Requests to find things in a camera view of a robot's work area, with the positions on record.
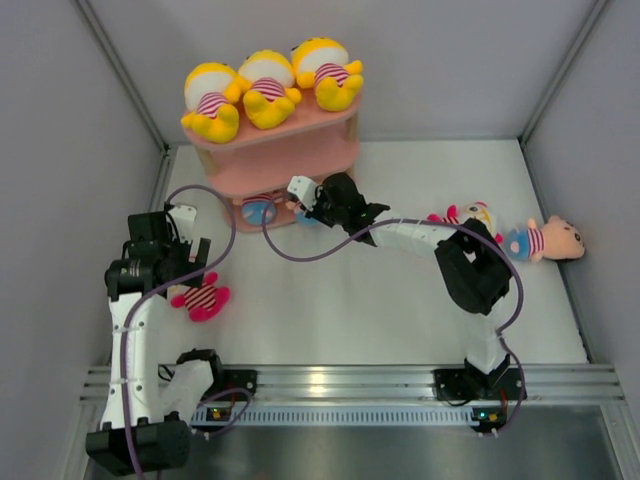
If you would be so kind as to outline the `white pink bear plush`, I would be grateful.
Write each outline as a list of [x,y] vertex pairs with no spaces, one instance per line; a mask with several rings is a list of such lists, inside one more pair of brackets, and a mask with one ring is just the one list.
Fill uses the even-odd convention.
[[426,217],[429,221],[456,225],[462,225],[471,218],[482,222],[499,245],[503,243],[498,217],[485,202],[477,201],[462,206],[452,204],[443,215],[431,213]]
[[194,323],[203,323],[218,315],[231,299],[229,287],[218,287],[216,272],[207,273],[200,287],[189,287],[170,300],[173,308],[183,308]]

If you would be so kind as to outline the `yellow frog plush toy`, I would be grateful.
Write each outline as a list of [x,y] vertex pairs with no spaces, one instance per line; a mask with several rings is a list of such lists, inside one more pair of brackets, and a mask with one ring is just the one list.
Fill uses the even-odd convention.
[[351,60],[347,49],[329,37],[312,37],[290,51],[296,84],[312,90],[325,111],[348,109],[363,84],[363,63]]

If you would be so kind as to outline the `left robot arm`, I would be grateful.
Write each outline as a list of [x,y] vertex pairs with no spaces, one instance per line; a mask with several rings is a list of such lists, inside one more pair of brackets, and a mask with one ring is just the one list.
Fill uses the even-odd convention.
[[197,211],[167,206],[128,218],[129,238],[105,272],[112,322],[112,358],[106,407],[87,435],[89,457],[114,476],[180,468],[190,449],[190,421],[204,399],[226,386],[217,354],[193,349],[159,383],[160,329],[172,312],[167,290],[199,286],[211,242],[193,239]]

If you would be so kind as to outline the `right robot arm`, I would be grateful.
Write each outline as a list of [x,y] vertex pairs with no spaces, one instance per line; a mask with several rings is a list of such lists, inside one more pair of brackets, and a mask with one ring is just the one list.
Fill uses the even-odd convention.
[[441,388],[439,397],[487,398],[501,388],[510,355],[500,344],[496,315],[512,275],[481,221],[468,219],[452,225],[408,219],[385,204],[367,201],[346,173],[320,183],[295,176],[287,192],[307,218],[339,226],[357,242],[434,257],[449,297],[461,309],[465,344],[461,377],[447,382],[445,387],[451,391]]

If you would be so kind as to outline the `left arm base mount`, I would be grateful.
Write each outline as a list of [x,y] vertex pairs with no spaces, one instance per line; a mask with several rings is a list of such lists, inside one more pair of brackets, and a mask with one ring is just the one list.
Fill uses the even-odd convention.
[[246,397],[240,389],[251,395],[256,392],[258,371],[255,369],[224,369],[213,374],[213,384],[202,395],[203,402],[230,402]]

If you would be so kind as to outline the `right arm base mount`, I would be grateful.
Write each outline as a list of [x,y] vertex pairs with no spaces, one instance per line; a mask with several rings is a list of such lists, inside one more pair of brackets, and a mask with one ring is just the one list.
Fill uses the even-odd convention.
[[474,368],[442,368],[433,372],[436,398],[453,404],[476,400],[526,399],[520,371],[506,368],[485,375]]

